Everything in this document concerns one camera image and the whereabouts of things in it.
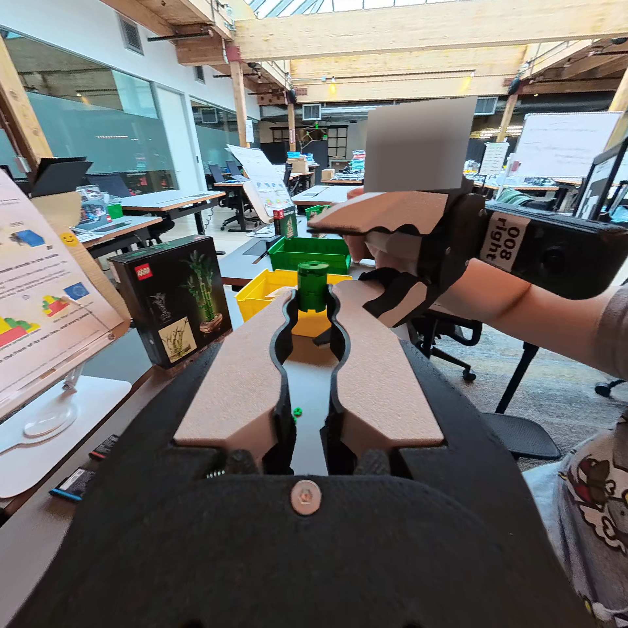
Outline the black angled panel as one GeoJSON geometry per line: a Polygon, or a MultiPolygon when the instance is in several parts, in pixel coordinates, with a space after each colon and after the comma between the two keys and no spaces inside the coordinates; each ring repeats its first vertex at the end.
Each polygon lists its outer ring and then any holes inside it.
{"type": "Polygon", "coordinates": [[[91,166],[92,162],[84,156],[42,158],[33,177],[30,197],[74,192],[91,166]]]}

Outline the dark green toy set box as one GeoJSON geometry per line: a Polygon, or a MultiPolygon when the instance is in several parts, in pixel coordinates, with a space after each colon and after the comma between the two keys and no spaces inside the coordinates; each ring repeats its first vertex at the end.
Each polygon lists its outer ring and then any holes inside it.
{"type": "Polygon", "coordinates": [[[298,213],[295,205],[274,209],[272,217],[276,236],[288,239],[298,236],[298,213]]]}

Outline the black stand with white label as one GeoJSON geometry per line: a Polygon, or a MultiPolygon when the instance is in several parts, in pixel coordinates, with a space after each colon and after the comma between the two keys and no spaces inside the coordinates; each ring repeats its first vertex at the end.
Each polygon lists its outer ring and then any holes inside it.
{"type": "Polygon", "coordinates": [[[627,138],[596,156],[580,187],[572,215],[597,220],[627,194],[627,138]]]}

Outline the curved wooden holder board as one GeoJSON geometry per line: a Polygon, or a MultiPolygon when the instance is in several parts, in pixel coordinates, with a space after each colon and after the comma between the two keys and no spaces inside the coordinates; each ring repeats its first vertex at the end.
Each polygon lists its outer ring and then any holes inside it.
{"type": "Polygon", "coordinates": [[[274,222],[272,210],[270,213],[266,210],[264,201],[258,191],[256,183],[252,180],[248,180],[242,184],[242,189],[259,221],[266,225],[272,224],[274,222]]]}

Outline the person's grey clothing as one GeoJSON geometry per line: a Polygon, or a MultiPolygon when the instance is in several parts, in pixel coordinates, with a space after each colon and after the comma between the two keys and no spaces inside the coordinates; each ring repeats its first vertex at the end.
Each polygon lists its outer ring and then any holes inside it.
{"type": "Polygon", "coordinates": [[[523,473],[554,553],[599,627],[627,626],[627,412],[523,473]]]}

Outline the white wall vent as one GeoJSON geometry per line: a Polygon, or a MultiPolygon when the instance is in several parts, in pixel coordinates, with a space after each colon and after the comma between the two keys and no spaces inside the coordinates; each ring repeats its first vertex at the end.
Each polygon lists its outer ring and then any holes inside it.
{"type": "Polygon", "coordinates": [[[143,43],[137,24],[121,14],[118,14],[117,16],[119,18],[124,48],[143,56],[143,43]]]}

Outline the person's right forearm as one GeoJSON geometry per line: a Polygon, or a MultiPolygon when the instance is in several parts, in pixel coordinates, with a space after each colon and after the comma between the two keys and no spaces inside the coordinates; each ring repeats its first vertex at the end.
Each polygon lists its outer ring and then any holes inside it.
{"type": "Polygon", "coordinates": [[[627,286],[568,300],[473,259],[436,304],[627,380],[627,286]]]}

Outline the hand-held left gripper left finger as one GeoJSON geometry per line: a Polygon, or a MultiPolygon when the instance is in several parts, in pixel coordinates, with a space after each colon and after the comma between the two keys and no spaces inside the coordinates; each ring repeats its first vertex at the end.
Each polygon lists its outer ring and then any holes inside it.
{"type": "Polygon", "coordinates": [[[263,467],[282,437],[275,415],[286,373],[274,343],[291,330],[286,307],[295,297],[294,289],[280,291],[225,338],[175,432],[178,446],[244,450],[263,467]]]}

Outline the printed instruction sheet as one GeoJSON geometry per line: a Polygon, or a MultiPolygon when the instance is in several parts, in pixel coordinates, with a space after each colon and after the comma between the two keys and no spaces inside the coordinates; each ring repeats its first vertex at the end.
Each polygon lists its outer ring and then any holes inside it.
{"type": "Polygon", "coordinates": [[[128,327],[79,263],[98,264],[67,227],[58,234],[1,173],[1,416],[26,403],[128,327]]]}

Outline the colourful toy set box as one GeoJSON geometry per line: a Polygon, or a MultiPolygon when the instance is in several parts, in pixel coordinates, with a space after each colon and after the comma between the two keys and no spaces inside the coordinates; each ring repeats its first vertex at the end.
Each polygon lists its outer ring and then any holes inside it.
{"type": "Polygon", "coordinates": [[[109,224],[112,218],[108,211],[109,195],[100,190],[96,184],[76,187],[81,199],[80,220],[77,228],[93,231],[109,224]]]}

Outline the green toy brick stalk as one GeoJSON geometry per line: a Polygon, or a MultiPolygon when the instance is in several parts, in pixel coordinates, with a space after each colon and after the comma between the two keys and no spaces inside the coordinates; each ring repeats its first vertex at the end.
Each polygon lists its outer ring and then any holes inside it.
{"type": "Polygon", "coordinates": [[[326,310],[328,264],[319,261],[307,261],[298,264],[297,292],[299,310],[316,313],[326,310]]]}

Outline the wood-edged white desk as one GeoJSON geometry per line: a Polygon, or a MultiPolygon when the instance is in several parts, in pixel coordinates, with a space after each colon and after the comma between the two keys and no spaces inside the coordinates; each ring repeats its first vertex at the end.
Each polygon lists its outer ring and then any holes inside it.
{"type": "Polygon", "coordinates": [[[74,227],[72,231],[93,258],[123,252],[133,246],[142,249],[149,240],[149,227],[162,222],[161,217],[122,216],[97,229],[74,227]]]}
{"type": "Polygon", "coordinates": [[[215,208],[224,197],[224,192],[188,193],[181,190],[167,190],[124,197],[119,203],[123,213],[128,216],[150,215],[177,220],[192,215],[198,234],[204,236],[205,227],[201,213],[215,208]]]}

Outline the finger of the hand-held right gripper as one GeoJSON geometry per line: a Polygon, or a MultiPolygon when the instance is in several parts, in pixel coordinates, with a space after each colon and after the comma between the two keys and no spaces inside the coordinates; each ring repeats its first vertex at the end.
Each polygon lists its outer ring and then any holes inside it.
{"type": "Polygon", "coordinates": [[[426,285],[419,277],[392,268],[363,272],[359,280],[384,289],[363,308],[388,328],[422,315],[440,297],[439,286],[426,285]]]}
{"type": "Polygon", "coordinates": [[[373,231],[427,236],[445,213],[448,195],[435,192],[363,193],[312,217],[311,232],[364,235],[373,231]]]}

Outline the yellow plastic bin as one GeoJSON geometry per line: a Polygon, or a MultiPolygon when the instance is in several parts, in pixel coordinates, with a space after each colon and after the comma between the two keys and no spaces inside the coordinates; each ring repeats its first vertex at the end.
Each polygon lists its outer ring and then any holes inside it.
{"type": "MultiPolygon", "coordinates": [[[[327,273],[327,286],[337,285],[342,281],[351,280],[350,276],[334,275],[327,273]]],[[[236,296],[243,320],[246,322],[257,313],[266,308],[276,297],[297,292],[297,270],[263,271],[249,282],[236,296]]],[[[302,312],[297,309],[298,321],[293,327],[293,334],[314,339],[330,328],[330,322],[326,311],[316,313],[314,311],[302,312]]]]}

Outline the pale wooden board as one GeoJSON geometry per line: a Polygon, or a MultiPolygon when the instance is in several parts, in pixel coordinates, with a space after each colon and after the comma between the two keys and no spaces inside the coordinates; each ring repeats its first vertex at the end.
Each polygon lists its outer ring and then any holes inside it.
{"type": "Polygon", "coordinates": [[[55,233],[71,231],[82,220],[82,203],[79,192],[71,191],[31,199],[55,233]]]}

